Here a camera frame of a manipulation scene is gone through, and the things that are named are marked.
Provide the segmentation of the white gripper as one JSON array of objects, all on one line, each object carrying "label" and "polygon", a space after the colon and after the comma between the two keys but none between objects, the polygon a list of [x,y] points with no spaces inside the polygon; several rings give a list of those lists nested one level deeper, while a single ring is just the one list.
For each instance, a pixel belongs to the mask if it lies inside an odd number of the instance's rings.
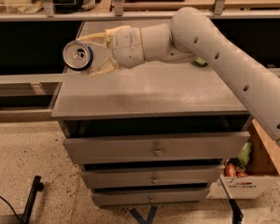
[{"label": "white gripper", "polygon": [[107,74],[117,70],[119,66],[132,69],[145,62],[140,29],[130,27],[130,25],[122,25],[105,29],[100,33],[80,36],[77,41],[102,48],[107,48],[112,41],[110,45],[114,59],[106,58],[99,64],[95,64],[94,60],[91,59],[90,66],[83,72],[84,77]]}]

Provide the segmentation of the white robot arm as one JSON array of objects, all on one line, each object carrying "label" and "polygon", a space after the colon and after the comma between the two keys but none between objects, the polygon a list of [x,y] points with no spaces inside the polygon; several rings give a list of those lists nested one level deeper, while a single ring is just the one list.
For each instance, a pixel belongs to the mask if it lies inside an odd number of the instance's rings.
[{"label": "white robot arm", "polygon": [[123,25],[78,40],[93,44],[97,38],[112,52],[109,70],[204,59],[280,147],[280,77],[233,45],[200,10],[183,7],[170,24]]}]

